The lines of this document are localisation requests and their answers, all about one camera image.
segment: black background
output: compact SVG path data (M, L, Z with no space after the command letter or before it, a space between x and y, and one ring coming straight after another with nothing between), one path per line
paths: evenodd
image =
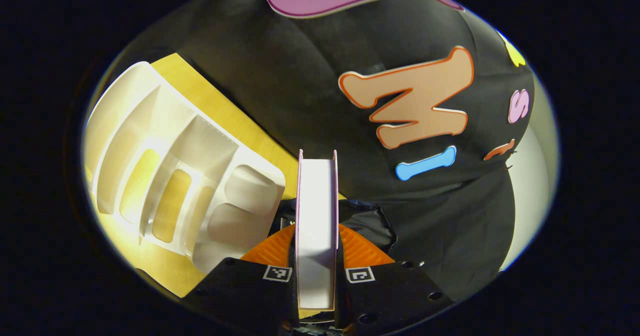
M2 98L2 129L9 157L3 165L10 186L3 202L9 313L2 328L8 334L230 334L153 291L99 234L86 232L92 227L86 205L67 187L64 170L77 153L66 142L66 125L70 117L79 120L87 85L96 84L137 33L187 0L7 1L3 64L12 88ZM523 256L482 292L410 334L637 332L637 127L631 124L638 104L637 3L457 1L500 28L547 87L560 124L561 180L548 222Z

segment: white tray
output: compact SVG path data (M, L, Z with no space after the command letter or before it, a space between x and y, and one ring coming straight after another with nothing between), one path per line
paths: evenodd
M146 150L160 157L142 202L122 215L132 171ZM142 239L188 256L204 273L241 257L267 237L284 192L281 170L240 143L173 88L146 61L123 72L86 125L84 162L100 213ZM153 234L156 210L175 170L190 176L173 238ZM203 207L204 188L213 196Z

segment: yellow wooden surface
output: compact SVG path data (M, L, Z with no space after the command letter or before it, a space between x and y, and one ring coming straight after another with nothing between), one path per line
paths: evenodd
M297 158L270 138L251 118L242 113L178 54L171 54L151 65L212 120L282 170L286 179L282 199L296 197ZM163 195L164 197L176 200L170 195ZM186 256L175 254L146 240L138 244L137 234L124 230L112 215L98 213L98 219L108 238L126 261L133 267L147 272L158 283L179 297L189 293L205 277Z
M138 219L140 205L144 202L145 192L158 163L160 163L160 155L151 149L145 150L126 181L119 210L122 217L129 222Z
M189 191L191 184L192 179L189 174L183 170L175 170L162 193L158 209L155 212L155 218L153 218L153 224L151 225L151 232L156 238L165 243L170 243L174 240L178 214L183 203L185 203L185 196L187 196L187 191Z

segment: yellow patch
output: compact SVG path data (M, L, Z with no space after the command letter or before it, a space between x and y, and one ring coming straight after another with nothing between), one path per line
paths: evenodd
M526 63L524 61L524 57L522 56L522 54L520 54L518 49L516 49L512 45L512 43L510 43L509 40L507 40L507 38L505 38L505 36L500 34L500 31L496 30L496 32L498 32L498 35L500 35L500 37L504 41L504 45L505 45L505 47L507 47L507 52L509 52L509 57L513 61L513 64L516 65L516 67L519 67L520 65L526 65Z

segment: white wall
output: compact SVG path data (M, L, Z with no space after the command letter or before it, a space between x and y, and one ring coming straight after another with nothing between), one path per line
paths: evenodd
M506 270L533 240L556 192L560 155L558 132L546 91L534 78L535 98L529 125L507 161L515 198L513 239L500 268Z

